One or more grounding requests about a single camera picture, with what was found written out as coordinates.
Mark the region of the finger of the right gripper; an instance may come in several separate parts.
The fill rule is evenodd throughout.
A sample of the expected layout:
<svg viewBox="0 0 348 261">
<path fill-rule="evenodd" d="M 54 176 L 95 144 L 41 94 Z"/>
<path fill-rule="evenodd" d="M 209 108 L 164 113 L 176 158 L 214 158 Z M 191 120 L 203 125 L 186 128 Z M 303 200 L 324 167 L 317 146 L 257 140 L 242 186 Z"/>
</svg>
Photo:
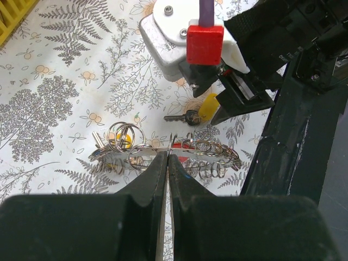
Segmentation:
<svg viewBox="0 0 348 261">
<path fill-rule="evenodd" d="M 218 80 L 218 68 L 211 65 L 194 65 L 179 63 L 179 70 L 193 90 L 193 96 L 204 94 Z"/>
<path fill-rule="evenodd" d="M 265 91 L 263 82 L 255 77 L 228 74 L 220 75 L 219 80 L 225 89 L 216 97 L 220 108 L 210 122 L 213 126 L 235 116 L 269 109 L 275 105 Z"/>
</svg>

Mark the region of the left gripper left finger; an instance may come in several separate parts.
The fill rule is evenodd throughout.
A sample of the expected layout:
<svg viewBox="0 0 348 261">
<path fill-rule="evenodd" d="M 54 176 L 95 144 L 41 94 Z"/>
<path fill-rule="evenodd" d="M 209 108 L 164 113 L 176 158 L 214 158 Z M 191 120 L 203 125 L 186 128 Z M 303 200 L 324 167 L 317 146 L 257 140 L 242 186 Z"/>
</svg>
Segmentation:
<svg viewBox="0 0 348 261">
<path fill-rule="evenodd" d="M 162 260 L 167 159 L 114 194 L 21 195 L 1 205 L 1 260 Z"/>
</svg>

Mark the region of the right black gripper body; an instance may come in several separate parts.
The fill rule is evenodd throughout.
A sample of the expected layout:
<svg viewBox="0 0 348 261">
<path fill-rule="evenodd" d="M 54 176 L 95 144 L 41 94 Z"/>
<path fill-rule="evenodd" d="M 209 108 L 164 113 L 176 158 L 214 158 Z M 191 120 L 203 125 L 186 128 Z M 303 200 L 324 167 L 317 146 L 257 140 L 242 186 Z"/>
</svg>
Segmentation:
<svg viewBox="0 0 348 261">
<path fill-rule="evenodd" d="M 237 41 L 250 73 L 236 71 L 252 93 L 279 87 L 271 81 L 285 64 L 300 58 L 297 77 L 326 92 L 344 84 L 332 81 L 347 49 L 347 1 L 258 1 L 224 22 Z"/>
</svg>

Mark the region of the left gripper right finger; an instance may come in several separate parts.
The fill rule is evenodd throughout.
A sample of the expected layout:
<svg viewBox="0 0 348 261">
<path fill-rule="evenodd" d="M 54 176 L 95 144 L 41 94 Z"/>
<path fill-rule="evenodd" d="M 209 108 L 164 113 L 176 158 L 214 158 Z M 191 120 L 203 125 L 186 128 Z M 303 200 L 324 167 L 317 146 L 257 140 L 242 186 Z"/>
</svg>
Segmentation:
<svg viewBox="0 0 348 261">
<path fill-rule="evenodd" d="M 298 196 L 216 196 L 168 159 L 175 260 L 339 260 L 317 206 Z"/>
</svg>

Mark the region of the yellow tag with key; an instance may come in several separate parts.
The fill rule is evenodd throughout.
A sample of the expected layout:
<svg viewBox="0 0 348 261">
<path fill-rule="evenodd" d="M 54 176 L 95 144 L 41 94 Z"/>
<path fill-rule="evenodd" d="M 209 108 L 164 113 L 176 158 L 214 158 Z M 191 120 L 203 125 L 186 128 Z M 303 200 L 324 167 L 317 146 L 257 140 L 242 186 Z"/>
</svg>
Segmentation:
<svg viewBox="0 0 348 261">
<path fill-rule="evenodd" d="M 163 119 L 167 122 L 179 121 L 188 126 L 198 126 L 201 123 L 210 121 L 215 115 L 220 104 L 216 99 L 217 94 L 209 94 L 198 110 L 189 109 L 182 115 L 168 115 Z"/>
</svg>

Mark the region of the metal keyring disc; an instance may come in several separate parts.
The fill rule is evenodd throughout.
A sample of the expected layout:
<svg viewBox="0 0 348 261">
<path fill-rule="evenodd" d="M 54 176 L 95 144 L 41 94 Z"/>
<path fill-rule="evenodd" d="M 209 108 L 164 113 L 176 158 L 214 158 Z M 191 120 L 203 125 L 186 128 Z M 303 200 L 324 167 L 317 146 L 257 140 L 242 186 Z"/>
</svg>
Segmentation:
<svg viewBox="0 0 348 261">
<path fill-rule="evenodd" d="M 118 150 L 115 147 L 116 135 L 128 134 L 133 143 L 130 148 Z M 184 156 L 188 160 L 183 167 L 189 172 L 197 172 L 201 178 L 224 178 L 227 170 L 238 171 L 242 163 L 237 152 L 228 145 L 217 141 L 203 140 L 188 133 L 178 141 L 173 134 L 169 144 L 153 145 L 147 142 L 145 132 L 133 123 L 116 122 L 107 131 L 104 147 L 97 148 L 88 156 L 90 162 L 96 162 L 95 172 L 116 171 L 124 172 L 127 168 L 143 172 L 148 169 L 155 157 L 162 155 L 165 159 L 170 156 Z M 172 145 L 181 142 L 189 148 L 173 148 Z"/>
</svg>

